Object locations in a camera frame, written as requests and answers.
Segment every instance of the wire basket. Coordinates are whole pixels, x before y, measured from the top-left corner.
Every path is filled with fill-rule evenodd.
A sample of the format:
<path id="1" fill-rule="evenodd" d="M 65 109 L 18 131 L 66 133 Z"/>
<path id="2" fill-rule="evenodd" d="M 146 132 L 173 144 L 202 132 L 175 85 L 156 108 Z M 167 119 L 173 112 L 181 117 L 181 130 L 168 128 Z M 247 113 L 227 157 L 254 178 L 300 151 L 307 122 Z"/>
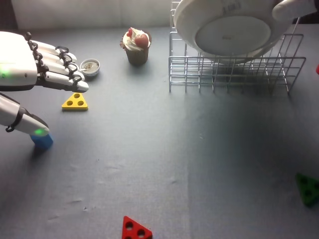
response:
<path id="1" fill-rule="evenodd" d="M 299 19 L 292 34 L 284 34 L 282 39 L 261 57 L 203 57 L 188 46 L 177 33 L 173 18 L 181 0 L 171 1 L 168 76 L 169 91 L 172 85 L 238 88 L 244 92 L 248 86 L 262 86 L 273 94 L 277 86 L 282 86 L 289 94 L 306 61 L 296 56 L 303 40 L 302 34 L 295 34 Z"/>

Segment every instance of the whipped cream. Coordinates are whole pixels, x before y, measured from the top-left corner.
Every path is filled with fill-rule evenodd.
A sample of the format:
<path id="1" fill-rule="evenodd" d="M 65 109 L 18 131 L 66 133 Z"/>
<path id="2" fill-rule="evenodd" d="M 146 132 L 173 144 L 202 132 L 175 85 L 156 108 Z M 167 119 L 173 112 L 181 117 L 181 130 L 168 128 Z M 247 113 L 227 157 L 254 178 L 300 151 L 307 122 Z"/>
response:
<path id="1" fill-rule="evenodd" d="M 136 37 L 140 37 L 143 34 L 145 34 L 148 37 L 148 40 L 149 40 L 148 47 L 150 47 L 151 42 L 150 42 L 150 38 L 149 38 L 148 34 L 146 34 L 145 32 L 143 32 L 141 30 L 137 30 L 135 28 L 132 28 L 132 27 L 131 27 L 131 29 L 132 29 L 132 32 L 133 32 L 131 37 L 127 36 L 127 34 L 129 32 L 126 32 L 125 35 L 123 36 L 123 44 L 125 45 L 125 47 L 128 50 L 130 50 L 130 51 L 142 51 L 143 50 L 142 48 L 136 46 L 136 44 L 135 44 L 135 38 Z"/>

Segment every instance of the blue block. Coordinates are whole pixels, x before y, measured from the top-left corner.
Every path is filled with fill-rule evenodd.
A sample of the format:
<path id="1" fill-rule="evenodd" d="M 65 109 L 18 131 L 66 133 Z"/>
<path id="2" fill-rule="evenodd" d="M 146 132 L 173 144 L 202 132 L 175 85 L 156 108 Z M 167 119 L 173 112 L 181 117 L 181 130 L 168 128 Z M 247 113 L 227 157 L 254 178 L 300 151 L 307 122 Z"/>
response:
<path id="1" fill-rule="evenodd" d="M 53 144 L 53 138 L 50 133 L 43 137 L 35 135 L 30 135 L 30 137 L 37 148 L 48 149 Z"/>

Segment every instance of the gray table surface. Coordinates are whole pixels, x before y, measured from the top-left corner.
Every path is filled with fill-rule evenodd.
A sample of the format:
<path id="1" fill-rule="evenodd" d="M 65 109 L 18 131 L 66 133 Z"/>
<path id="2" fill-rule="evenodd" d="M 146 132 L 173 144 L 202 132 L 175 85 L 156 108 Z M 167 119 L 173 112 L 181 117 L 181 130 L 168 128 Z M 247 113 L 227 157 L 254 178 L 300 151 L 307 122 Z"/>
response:
<path id="1" fill-rule="evenodd" d="M 37 153 L 1 127 L 0 238 L 120 239 L 128 215 L 156 239 L 317 239 L 319 206 L 303 206 L 295 174 L 319 178 L 319 25 L 298 28 L 307 62 L 290 97 L 169 93 L 169 29 L 149 29 L 138 69 L 124 32 L 33 32 L 101 72 L 87 112 L 61 111 L 70 92 L 8 94 L 49 124 L 54 145 Z"/>

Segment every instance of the brown cupcake liner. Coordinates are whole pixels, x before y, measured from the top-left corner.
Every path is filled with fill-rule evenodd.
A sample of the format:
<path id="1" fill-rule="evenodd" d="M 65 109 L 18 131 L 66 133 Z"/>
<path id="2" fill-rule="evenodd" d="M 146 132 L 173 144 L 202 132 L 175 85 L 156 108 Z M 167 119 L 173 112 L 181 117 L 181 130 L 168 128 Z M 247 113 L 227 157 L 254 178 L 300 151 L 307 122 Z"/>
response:
<path id="1" fill-rule="evenodd" d="M 151 46 L 151 44 L 152 44 L 151 35 L 146 31 L 143 31 L 143 32 L 145 32 L 149 36 L 150 46 Z M 148 60 L 148 57 L 149 57 L 149 47 L 150 46 L 147 49 L 143 49 L 141 51 L 131 51 L 131 50 L 127 49 L 126 46 L 124 45 L 123 37 L 124 37 L 124 35 L 122 36 L 122 41 L 120 42 L 120 46 L 125 50 L 129 62 L 134 66 L 141 66 L 141 65 L 145 64 Z"/>

